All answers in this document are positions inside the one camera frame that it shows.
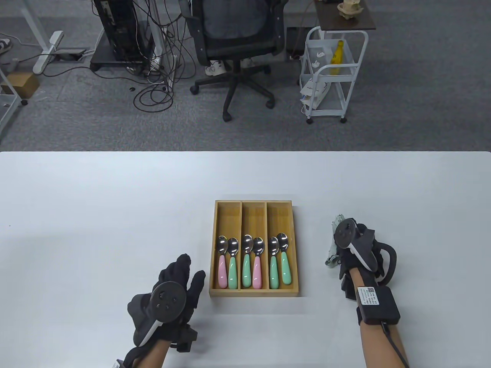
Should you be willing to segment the person's left hand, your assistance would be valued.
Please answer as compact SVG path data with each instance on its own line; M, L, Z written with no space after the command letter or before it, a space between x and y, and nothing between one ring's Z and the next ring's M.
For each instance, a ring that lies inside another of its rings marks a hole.
M204 287L205 271L200 270L195 273L190 286L188 286L191 269L191 258L188 254L181 254L176 261L170 263L163 269L158 276L158 282L154 284L155 290L160 284L168 281L177 282L186 291L186 305L177 320L160 326L155 334L158 340L177 342L179 335L185 324L188 324L194 310L198 307L199 297Z

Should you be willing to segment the person's right hand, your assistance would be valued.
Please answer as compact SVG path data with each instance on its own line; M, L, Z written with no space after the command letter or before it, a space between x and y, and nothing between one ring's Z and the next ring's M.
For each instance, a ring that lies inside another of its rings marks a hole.
M384 278L382 249L375 238L375 231L353 218L345 219L337 226L334 242L340 261L341 289L347 299L356 300L350 270L358 269L360 273L369 275L368 285L377 278Z

